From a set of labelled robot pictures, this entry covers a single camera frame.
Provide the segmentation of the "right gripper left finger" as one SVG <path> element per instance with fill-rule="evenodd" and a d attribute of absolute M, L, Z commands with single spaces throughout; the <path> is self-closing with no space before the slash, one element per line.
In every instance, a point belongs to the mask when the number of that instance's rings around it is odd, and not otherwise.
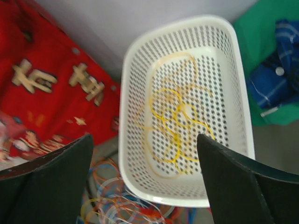
<path fill-rule="evenodd" d="M 44 156 L 0 172 L 2 224 L 74 224 L 93 155 L 86 134 Z"/>

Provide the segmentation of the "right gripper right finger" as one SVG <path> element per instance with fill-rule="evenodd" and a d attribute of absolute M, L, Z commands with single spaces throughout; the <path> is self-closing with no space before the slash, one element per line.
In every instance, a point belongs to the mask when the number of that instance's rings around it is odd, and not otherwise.
<path fill-rule="evenodd" d="M 197 151 L 214 223 L 297 224 L 299 176 L 199 134 Z"/>

